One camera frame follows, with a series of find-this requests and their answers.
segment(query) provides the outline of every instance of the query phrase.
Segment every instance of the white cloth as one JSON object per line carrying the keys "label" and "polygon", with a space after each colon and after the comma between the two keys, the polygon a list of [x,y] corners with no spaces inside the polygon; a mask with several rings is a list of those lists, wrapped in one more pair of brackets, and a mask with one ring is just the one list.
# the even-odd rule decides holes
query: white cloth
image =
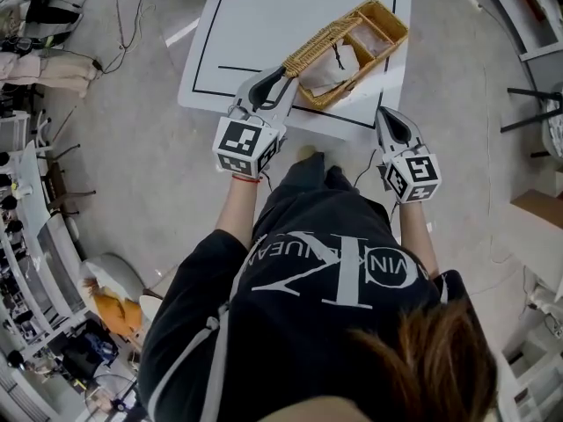
{"label": "white cloth", "polygon": [[329,48],[299,75],[299,83],[305,89],[322,88],[321,93],[328,92],[347,81],[360,70],[360,63],[355,57],[354,48],[345,46],[343,43],[343,40],[339,40],[336,44],[340,64],[337,61],[334,49]]}
{"label": "white cloth", "polygon": [[26,78],[29,81],[27,84],[35,83],[41,73],[40,67],[41,59],[39,56],[29,54],[22,56],[14,65],[10,72],[10,79],[12,78]]}
{"label": "white cloth", "polygon": [[15,53],[0,52],[0,80],[8,78],[18,62],[18,55]]}
{"label": "white cloth", "polygon": [[8,37],[23,33],[29,5],[26,0],[6,0],[0,4],[0,35]]}
{"label": "white cloth", "polygon": [[374,56],[379,56],[391,46],[389,41],[377,37],[366,24],[358,25],[350,32],[350,36],[360,42]]}

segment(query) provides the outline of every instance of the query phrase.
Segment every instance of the black pants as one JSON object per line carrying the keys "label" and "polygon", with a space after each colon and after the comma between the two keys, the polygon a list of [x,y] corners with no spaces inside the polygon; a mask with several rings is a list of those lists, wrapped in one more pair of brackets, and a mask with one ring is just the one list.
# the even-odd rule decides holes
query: black pants
{"label": "black pants", "polygon": [[[360,193],[344,176],[340,167],[333,166],[325,174],[324,153],[317,152],[311,157],[293,164],[280,185],[276,187],[267,198],[266,205],[264,205],[264,209],[258,218],[258,223],[256,227],[254,227],[254,238],[260,237],[267,232],[267,227],[260,226],[261,222],[263,222],[263,217],[269,213],[278,202],[288,197],[296,197],[301,193],[326,189]],[[375,201],[364,200],[374,212],[381,217],[385,225],[389,227],[389,230],[391,230],[389,216],[385,208],[379,203],[375,203]]]}
{"label": "black pants", "polygon": [[74,24],[80,15],[77,12],[53,8],[44,0],[32,0],[27,10],[26,22],[38,24]]}

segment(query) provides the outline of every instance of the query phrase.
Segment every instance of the white chair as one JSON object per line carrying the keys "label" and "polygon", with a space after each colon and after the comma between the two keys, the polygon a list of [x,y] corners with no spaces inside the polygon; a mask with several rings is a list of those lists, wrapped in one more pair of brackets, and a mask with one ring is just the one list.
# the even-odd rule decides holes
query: white chair
{"label": "white chair", "polygon": [[[31,116],[25,111],[14,111],[13,116],[0,118],[0,139],[2,139],[3,142],[8,142],[7,144],[2,144],[3,151],[7,150],[11,156],[22,155],[24,153],[24,149],[29,143],[27,135],[29,133],[30,119]],[[36,151],[43,153],[52,149],[52,146],[43,144],[39,146]]]}
{"label": "white chair", "polygon": [[541,123],[542,142],[544,143],[545,150],[532,153],[530,157],[553,156],[559,162],[563,162],[563,84],[557,84],[552,92],[508,88],[508,93],[539,98],[542,101],[543,112],[502,127],[501,133],[506,133],[532,123]]}

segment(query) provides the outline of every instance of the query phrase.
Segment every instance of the person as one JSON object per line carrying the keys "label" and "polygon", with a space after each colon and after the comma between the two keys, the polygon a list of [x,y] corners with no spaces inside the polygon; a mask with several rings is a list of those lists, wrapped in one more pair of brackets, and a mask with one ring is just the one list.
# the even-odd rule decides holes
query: person
{"label": "person", "polygon": [[6,195],[2,201],[0,201],[0,208],[5,211],[12,211],[18,206],[18,201],[13,195]]}
{"label": "person", "polygon": [[96,75],[93,60],[83,56],[60,54],[50,58],[35,55],[19,57],[14,53],[0,52],[0,84],[43,84],[76,91],[84,98]]}
{"label": "person", "polygon": [[233,175],[153,321],[151,419],[483,420],[496,363],[459,273],[439,273],[421,203],[399,205],[399,245],[384,207],[312,149],[253,226],[257,188]]}

